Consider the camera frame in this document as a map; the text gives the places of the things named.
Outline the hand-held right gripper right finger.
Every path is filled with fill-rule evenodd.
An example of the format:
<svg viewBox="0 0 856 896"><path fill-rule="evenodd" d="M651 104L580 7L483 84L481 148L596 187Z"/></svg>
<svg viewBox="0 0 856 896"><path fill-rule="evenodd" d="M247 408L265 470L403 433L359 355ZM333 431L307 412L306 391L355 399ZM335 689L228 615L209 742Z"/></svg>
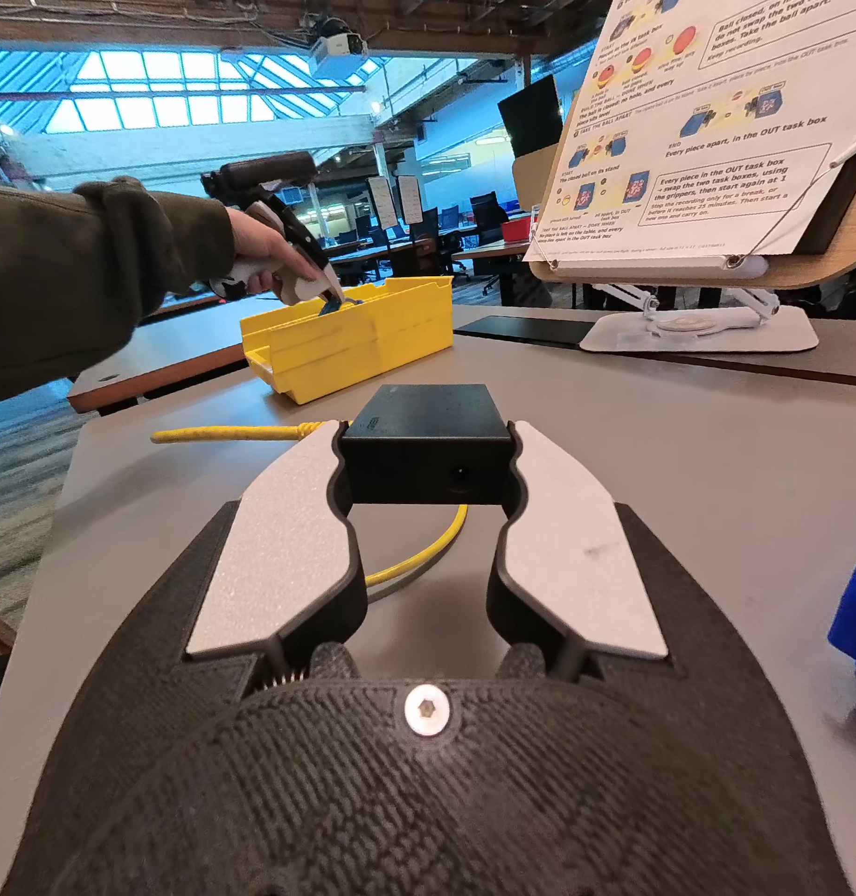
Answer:
<svg viewBox="0 0 856 896"><path fill-rule="evenodd" d="M576 681L600 657L662 664L669 651L616 502L533 425L508 425L506 521L487 588L489 621L535 648L551 678Z"/></svg>

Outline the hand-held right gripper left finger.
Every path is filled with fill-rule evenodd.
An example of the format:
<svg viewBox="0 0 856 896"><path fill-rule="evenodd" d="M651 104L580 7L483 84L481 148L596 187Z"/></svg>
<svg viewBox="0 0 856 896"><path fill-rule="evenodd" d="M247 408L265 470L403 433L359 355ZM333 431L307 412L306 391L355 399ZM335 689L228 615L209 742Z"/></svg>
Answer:
<svg viewBox="0 0 856 896"><path fill-rule="evenodd" d="M361 626L368 598L348 519L346 429L324 423L244 491L190 630L190 659L259 654L282 674Z"/></svg>

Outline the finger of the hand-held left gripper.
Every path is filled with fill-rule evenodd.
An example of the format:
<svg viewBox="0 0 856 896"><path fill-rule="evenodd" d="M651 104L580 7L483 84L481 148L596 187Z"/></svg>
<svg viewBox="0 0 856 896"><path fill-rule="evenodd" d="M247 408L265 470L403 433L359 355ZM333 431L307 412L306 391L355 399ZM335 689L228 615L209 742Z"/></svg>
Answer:
<svg viewBox="0 0 856 896"><path fill-rule="evenodd" d="M345 301L344 290L332 266L326 266L315 280L299 277L286 267L279 268L276 281L281 284L277 297L288 307L319 297L338 306Z"/></svg>

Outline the yellow plastic bin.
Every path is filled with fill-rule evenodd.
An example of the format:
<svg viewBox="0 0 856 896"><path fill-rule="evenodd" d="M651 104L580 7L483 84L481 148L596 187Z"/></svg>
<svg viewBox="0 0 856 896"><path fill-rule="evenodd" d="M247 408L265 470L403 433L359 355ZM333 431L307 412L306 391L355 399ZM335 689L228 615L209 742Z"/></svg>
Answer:
<svg viewBox="0 0 856 896"><path fill-rule="evenodd" d="M453 278L388 278L345 289L339 310L320 298L241 320L252 372L307 404L430 356L454 342Z"/></svg>

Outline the black network switch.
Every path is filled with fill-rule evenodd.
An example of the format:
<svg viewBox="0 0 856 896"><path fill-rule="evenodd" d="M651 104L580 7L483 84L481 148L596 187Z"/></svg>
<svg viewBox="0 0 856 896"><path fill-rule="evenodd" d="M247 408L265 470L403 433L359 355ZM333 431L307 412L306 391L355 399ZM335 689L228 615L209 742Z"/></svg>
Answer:
<svg viewBox="0 0 856 896"><path fill-rule="evenodd" d="M382 385L340 450L354 504L501 505L515 444L485 385Z"/></svg>

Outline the person's left forearm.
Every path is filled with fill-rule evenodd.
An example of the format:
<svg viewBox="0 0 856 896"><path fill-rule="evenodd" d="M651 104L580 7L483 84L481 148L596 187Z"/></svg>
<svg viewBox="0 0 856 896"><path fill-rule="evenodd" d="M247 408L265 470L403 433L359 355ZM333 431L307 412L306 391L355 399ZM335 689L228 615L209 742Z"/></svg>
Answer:
<svg viewBox="0 0 856 896"><path fill-rule="evenodd" d="M136 179L70 194L0 188L0 401L78 375L128 344L169 293L228 274L220 202Z"/></svg>

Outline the person's left hand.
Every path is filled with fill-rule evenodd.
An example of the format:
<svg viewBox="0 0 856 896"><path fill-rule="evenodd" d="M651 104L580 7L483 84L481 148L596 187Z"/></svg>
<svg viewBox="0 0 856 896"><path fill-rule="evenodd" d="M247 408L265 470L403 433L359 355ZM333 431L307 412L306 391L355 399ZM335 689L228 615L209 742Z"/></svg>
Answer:
<svg viewBox="0 0 856 896"><path fill-rule="evenodd" d="M235 208L225 210L231 222L235 255L267 259L273 263L268 270L255 273L248 278L249 295L272 292L281 297L283 282L274 275L274 271L288 270L293 272L295 280L302 278L308 282L314 282L320 277L321 271L288 244L277 230Z"/></svg>

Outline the white ceiling projector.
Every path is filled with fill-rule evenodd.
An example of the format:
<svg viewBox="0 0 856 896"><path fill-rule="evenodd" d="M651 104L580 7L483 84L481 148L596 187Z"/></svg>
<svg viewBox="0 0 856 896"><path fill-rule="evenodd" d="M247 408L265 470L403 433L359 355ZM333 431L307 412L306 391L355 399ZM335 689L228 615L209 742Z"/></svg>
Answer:
<svg viewBox="0 0 856 896"><path fill-rule="evenodd" d="M368 45L357 33L350 31L321 37L310 49L308 66L314 80L333 83L346 81L368 59Z"/></svg>

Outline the brown-edged desk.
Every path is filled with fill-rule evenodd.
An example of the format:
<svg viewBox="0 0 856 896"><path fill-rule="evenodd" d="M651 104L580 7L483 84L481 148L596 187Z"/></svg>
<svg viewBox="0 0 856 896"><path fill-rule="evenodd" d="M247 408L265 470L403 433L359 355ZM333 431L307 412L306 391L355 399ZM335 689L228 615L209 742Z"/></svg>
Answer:
<svg viewBox="0 0 856 896"><path fill-rule="evenodd" d="M248 297L140 327L126 347L79 375L67 400L86 413L242 363L241 320L274 306Z"/></svg>

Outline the long wooden desk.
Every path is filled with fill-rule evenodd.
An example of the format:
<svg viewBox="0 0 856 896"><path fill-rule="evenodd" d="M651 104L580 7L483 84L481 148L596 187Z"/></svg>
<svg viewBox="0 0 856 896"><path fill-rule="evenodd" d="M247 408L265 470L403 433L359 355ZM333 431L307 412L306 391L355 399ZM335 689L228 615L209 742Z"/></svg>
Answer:
<svg viewBox="0 0 856 896"><path fill-rule="evenodd" d="M453 261L464 262L523 256L530 244L529 239L514 242L500 240L461 252L454 252L452 259Z"/></svg>

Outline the black office chair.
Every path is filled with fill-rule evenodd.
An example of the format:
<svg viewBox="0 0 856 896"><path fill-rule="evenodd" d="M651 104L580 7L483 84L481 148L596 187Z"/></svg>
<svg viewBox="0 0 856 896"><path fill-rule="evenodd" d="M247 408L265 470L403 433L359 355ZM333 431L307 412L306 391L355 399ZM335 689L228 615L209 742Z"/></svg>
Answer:
<svg viewBox="0 0 856 896"><path fill-rule="evenodd" d="M474 225L479 233L501 230L502 225L509 221L508 214L500 205L495 191L480 196L473 196L470 199L470 203Z"/></svg>

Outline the black flat panel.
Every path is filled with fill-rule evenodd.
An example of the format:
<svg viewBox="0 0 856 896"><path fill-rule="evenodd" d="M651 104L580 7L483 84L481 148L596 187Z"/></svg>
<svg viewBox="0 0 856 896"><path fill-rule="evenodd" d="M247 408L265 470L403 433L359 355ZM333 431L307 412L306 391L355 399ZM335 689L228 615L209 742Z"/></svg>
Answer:
<svg viewBox="0 0 856 896"><path fill-rule="evenodd" d="M594 322L533 317L488 315L455 327L457 335L574 349L588 335Z"/></svg>

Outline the black monitor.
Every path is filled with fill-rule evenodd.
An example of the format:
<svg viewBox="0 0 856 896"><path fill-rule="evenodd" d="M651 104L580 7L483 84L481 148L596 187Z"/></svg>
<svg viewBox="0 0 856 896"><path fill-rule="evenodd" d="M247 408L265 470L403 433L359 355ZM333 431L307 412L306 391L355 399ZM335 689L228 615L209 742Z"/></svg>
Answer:
<svg viewBox="0 0 856 896"><path fill-rule="evenodd" d="M563 121L553 75L502 99L498 109L515 159L558 144Z"/></svg>

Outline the printed instruction sheet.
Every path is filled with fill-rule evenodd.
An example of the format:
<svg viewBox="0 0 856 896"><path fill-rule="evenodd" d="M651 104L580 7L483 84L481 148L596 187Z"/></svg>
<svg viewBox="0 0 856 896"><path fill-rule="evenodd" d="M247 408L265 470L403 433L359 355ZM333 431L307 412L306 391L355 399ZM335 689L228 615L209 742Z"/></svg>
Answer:
<svg viewBox="0 0 856 896"><path fill-rule="evenodd" d="M789 254L856 144L856 1L613 2L533 262Z"/></svg>

